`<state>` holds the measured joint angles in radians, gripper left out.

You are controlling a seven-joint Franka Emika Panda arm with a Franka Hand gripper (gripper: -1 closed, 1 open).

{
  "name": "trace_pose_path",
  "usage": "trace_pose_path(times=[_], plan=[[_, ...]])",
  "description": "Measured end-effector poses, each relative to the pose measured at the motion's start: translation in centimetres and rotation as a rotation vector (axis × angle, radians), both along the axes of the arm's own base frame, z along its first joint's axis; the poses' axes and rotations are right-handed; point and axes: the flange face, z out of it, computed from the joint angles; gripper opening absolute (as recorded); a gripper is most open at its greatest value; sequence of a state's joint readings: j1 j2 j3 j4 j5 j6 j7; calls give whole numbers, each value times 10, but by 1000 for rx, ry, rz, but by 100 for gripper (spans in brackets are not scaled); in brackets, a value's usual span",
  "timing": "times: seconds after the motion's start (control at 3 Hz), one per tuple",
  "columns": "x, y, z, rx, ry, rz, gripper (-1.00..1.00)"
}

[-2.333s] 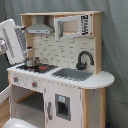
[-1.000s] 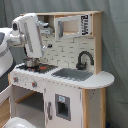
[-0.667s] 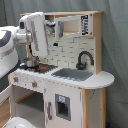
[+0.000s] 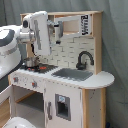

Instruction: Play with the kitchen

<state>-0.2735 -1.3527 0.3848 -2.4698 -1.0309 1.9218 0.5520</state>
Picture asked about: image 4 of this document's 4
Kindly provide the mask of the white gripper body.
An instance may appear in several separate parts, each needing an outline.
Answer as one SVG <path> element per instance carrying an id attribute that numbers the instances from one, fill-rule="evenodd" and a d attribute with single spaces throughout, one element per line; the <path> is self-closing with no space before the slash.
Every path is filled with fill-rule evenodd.
<path id="1" fill-rule="evenodd" d="M 49 27 L 58 27 L 59 24 L 48 19 L 46 11 L 28 14 L 23 18 L 22 32 L 34 38 L 34 53 L 36 55 L 50 55 L 51 41 Z"/>

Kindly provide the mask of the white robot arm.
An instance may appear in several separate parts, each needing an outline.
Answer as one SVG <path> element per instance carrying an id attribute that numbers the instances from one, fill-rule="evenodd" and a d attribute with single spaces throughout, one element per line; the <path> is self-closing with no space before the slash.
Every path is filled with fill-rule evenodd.
<path id="1" fill-rule="evenodd" d="M 36 55 L 50 55 L 51 41 L 49 27 L 58 27 L 57 22 L 48 19 L 46 11 L 28 14 L 21 25 L 0 27 L 0 79 L 17 70 L 23 63 L 18 44 L 34 45 Z"/>

